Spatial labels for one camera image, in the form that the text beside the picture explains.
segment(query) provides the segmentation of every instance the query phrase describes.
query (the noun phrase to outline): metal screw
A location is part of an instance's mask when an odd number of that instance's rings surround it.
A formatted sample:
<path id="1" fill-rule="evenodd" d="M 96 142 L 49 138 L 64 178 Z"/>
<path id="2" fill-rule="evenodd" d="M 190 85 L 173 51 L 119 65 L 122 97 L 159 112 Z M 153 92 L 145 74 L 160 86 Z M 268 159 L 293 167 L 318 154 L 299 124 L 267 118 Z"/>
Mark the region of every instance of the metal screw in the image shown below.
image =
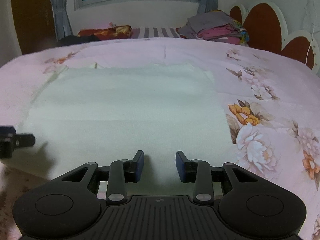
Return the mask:
<path id="1" fill-rule="evenodd" d="M 111 201 L 120 201 L 120 200 L 124 199 L 124 196 L 119 193 L 114 193 L 114 194 L 109 195 L 108 199 L 110 199 Z"/>
<path id="2" fill-rule="evenodd" d="M 211 196 L 206 193 L 201 193 L 196 196 L 196 199 L 199 201 L 209 201 L 211 199 Z"/>

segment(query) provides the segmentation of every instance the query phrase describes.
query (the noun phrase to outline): black clamp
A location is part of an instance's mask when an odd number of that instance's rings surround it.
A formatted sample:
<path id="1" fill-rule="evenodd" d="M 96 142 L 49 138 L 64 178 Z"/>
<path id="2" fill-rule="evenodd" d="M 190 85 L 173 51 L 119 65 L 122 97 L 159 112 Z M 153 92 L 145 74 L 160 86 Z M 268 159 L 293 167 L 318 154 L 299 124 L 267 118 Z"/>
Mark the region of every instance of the black clamp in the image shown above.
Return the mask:
<path id="1" fill-rule="evenodd" d="M 33 134 L 16 134 L 13 126 L 0 126 L 0 159 L 12 158 L 15 148 L 32 147 L 35 143 Z"/>
<path id="2" fill-rule="evenodd" d="M 125 184 L 140 180 L 142 151 L 110 166 L 89 162 L 18 198 L 12 215 L 21 240 L 299 240 L 306 207 L 293 193 L 233 163 L 211 167 L 181 151 L 175 160 L 180 180 L 195 184 L 191 199 L 128 196 Z M 105 200 L 97 198 L 100 181 L 108 181 Z"/>

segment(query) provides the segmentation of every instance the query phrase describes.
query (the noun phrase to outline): orange flower print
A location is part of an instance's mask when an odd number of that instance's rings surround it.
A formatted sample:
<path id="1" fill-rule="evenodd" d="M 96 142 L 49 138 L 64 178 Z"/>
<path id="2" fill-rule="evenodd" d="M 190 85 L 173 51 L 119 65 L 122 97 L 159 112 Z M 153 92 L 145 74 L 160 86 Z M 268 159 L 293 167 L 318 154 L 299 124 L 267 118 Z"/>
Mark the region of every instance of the orange flower print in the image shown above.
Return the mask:
<path id="1" fill-rule="evenodd" d="M 262 124 L 263 126 L 272 128 L 272 124 L 269 122 L 274 120 L 274 116 L 268 114 L 266 110 L 258 103 L 249 104 L 247 101 L 238 100 L 239 104 L 228 105 L 229 110 L 236 116 L 239 123 L 242 125 L 251 124 L 256 126 Z"/>
<path id="2" fill-rule="evenodd" d="M 46 60 L 44 63 L 55 63 L 55 64 L 63 64 L 66 60 L 72 58 L 75 54 L 77 54 L 77 52 L 70 52 L 66 57 L 61 57 L 61 58 L 58 58 L 58 59 L 54 59 L 54 58 L 49 58 L 48 60 Z"/>
<path id="3" fill-rule="evenodd" d="M 315 221 L 314 231 L 313 231 L 311 240 L 319 240 L 319 239 L 320 239 L 320 215 L 317 216 L 317 219 Z"/>
<path id="4" fill-rule="evenodd" d="M 314 158 L 303 150 L 304 159 L 302 160 L 303 167 L 309 174 L 310 179 L 315 179 L 315 173 L 319 173 L 320 166 L 314 162 Z"/>

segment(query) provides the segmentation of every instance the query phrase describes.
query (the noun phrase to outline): wooden door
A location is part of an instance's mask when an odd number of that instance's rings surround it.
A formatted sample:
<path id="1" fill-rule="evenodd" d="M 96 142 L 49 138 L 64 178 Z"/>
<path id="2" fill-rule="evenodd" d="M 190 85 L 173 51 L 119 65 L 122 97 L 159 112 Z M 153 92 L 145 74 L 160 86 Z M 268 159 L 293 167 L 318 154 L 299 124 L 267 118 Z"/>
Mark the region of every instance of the wooden door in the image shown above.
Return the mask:
<path id="1" fill-rule="evenodd" d="M 22 54 L 56 46 L 50 0 L 11 0 L 11 5 Z"/>

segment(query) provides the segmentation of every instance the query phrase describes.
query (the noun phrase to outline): striped pillow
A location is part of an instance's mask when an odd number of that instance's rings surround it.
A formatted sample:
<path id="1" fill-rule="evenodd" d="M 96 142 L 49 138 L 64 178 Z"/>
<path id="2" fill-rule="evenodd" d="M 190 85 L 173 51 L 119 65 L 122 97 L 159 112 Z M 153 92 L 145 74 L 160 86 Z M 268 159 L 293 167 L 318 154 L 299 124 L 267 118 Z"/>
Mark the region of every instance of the striped pillow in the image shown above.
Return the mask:
<path id="1" fill-rule="evenodd" d="M 132 39 L 152 38 L 152 37 L 166 37 L 166 38 L 180 38 L 175 28 L 161 28 L 161 27 L 141 27 L 132 29 Z"/>

